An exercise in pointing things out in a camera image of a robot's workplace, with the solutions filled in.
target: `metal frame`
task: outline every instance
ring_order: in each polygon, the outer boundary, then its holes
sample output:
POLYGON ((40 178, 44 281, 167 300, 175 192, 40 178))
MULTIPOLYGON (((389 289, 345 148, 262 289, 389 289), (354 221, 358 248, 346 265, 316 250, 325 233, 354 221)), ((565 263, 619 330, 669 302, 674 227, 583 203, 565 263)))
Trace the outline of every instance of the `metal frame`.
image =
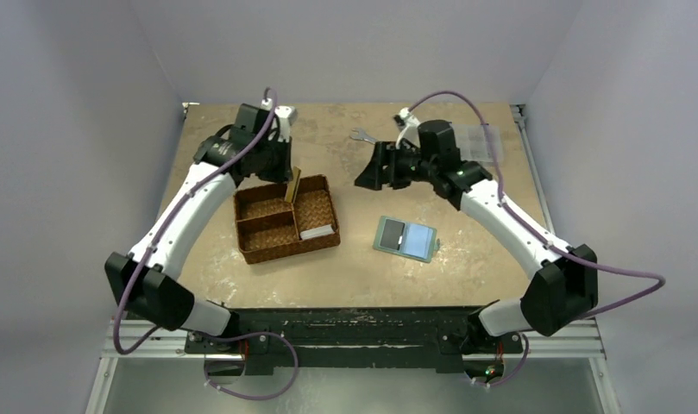
MULTIPOLYGON (((552 224, 552 219, 550 215, 550 209, 547 205, 547 198, 544 195, 542 183, 539 180, 537 165, 534 162, 534 156, 531 154, 529 137, 526 135, 526 115, 524 114, 524 105, 511 105, 511 112, 513 115, 513 120, 516 122, 517 128, 519 129, 519 134, 521 135, 521 142, 524 144, 526 158, 529 160, 529 168, 531 169, 531 176, 534 178, 534 186, 537 188, 537 194, 539 195, 539 203, 542 207, 544 220, 546 221, 547 228, 552 233, 555 233, 554 225, 552 224)), ((596 341, 600 344, 601 354, 596 357, 591 356, 589 358, 589 363, 590 370, 592 371, 594 376, 595 389, 598 392, 598 397, 601 402, 601 408, 603 412, 605 412, 606 414, 620 414, 620 405, 618 403, 618 397, 615 395, 613 383, 610 380, 610 375, 608 375, 607 373, 605 349, 602 346, 602 339, 600 338, 600 331, 597 328, 597 321, 593 319, 591 321, 586 322, 593 323, 595 330, 598 331, 596 335, 596 341)), ((531 345, 531 338, 530 349, 534 350, 534 347, 531 345)))
MULTIPOLYGON (((197 103, 184 103, 185 116, 188 106, 197 103)), ((534 186, 537 189, 539 200, 546 221, 547 228, 554 233, 549 207, 544 197, 544 191, 539 181, 534 158, 531 155, 529 139, 526 135, 525 116, 523 105, 511 105, 513 119, 519 128, 521 141, 524 145, 526 157, 529 160, 531 175, 534 179, 534 186)), ((146 333, 152 326, 147 321, 123 321, 121 328, 121 340, 123 346, 128 347, 137 338, 146 333)), ((541 336, 536 332, 527 334, 529 338, 529 358, 552 359, 552 358, 586 358, 589 360, 590 369, 594 376, 595 388, 598 393, 601 408, 606 414, 620 414, 613 384, 607 373, 605 360, 605 350, 602 346, 600 332, 595 320, 577 321, 567 327, 560 329, 552 337, 541 336)), ((102 358, 97 369, 97 376, 90 394, 90 401, 87 405, 87 414, 98 414, 104 412, 107 398, 115 375, 117 360, 119 358, 158 358, 158 359, 210 359, 210 360, 240 360, 237 354, 186 354, 184 345, 186 343, 185 331, 168 331, 164 329, 156 330, 151 336, 151 340, 145 341, 140 348, 129 355, 119 355, 112 345, 112 326, 107 330, 102 358)), ((493 359, 490 354, 464 355, 465 361, 493 359)), ((507 359, 519 358, 520 354, 506 355, 507 359)))

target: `white wall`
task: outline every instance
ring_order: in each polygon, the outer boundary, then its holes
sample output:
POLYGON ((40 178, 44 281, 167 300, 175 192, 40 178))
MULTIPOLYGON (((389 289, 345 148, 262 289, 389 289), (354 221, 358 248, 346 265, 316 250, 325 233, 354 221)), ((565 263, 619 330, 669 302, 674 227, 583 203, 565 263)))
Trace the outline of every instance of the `white wall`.
POLYGON ((0 0, 0 413, 80 413, 179 100, 126 0, 0 0))
POLYGON ((560 234, 669 279, 600 318, 624 412, 698 412, 698 1, 585 2, 528 114, 560 234))
POLYGON ((462 89, 523 103, 582 0, 133 0, 186 101, 415 100, 462 89))

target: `wooden tabletop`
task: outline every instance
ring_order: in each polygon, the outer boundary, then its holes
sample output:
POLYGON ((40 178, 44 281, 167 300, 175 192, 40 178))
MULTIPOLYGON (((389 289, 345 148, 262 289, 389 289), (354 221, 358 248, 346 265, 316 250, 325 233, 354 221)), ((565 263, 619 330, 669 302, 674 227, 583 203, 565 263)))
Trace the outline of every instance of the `wooden tabletop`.
MULTIPOLYGON (((341 245, 248 265, 236 244, 234 206, 228 199, 196 241, 179 279, 181 284, 197 296, 236 308, 486 304, 523 294, 528 279, 519 264, 480 224, 436 196, 430 185, 414 183, 399 191, 353 186, 373 146, 350 140, 349 131, 362 127, 377 139, 394 140, 397 130, 392 116, 407 104, 295 106, 299 117, 292 126, 292 164, 302 169, 303 177, 328 177, 341 226, 341 245), (441 248, 432 263, 374 250, 381 216, 436 228, 441 248)), ((479 106, 487 121, 500 128, 507 194, 543 223, 529 162, 509 105, 479 106)), ((237 108, 189 108, 165 204, 183 183, 198 144, 224 124, 232 123, 237 108)), ((478 124, 471 110, 461 103, 426 103, 414 113, 420 121, 439 118, 478 124)), ((240 189, 264 184, 251 178, 240 189)))

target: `clear plastic container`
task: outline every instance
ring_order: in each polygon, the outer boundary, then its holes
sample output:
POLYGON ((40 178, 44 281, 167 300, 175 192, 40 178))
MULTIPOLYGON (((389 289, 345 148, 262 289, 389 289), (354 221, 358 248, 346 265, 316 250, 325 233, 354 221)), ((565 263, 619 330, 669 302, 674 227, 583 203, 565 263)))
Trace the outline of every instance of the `clear plastic container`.
MULTIPOLYGON (((491 152, 486 144, 486 136, 483 134, 481 125, 463 125, 461 123, 451 123, 453 131, 456 133, 456 145, 461 150, 461 158, 466 161, 494 162, 491 152)), ((491 133, 491 142, 494 144, 496 156, 499 162, 504 160, 504 148, 501 145, 501 132, 499 127, 488 126, 491 133)))

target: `brown wicker basket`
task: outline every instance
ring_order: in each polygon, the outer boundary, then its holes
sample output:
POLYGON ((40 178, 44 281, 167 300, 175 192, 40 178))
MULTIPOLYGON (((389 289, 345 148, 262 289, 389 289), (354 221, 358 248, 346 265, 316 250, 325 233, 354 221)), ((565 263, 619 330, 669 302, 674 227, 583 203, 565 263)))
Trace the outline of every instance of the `brown wicker basket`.
POLYGON ((235 219, 239 251, 248 264, 332 248, 341 243, 338 218, 324 175, 300 179, 295 204, 284 200, 286 184, 238 191, 235 219), (300 240, 300 232, 326 224, 335 233, 300 240))

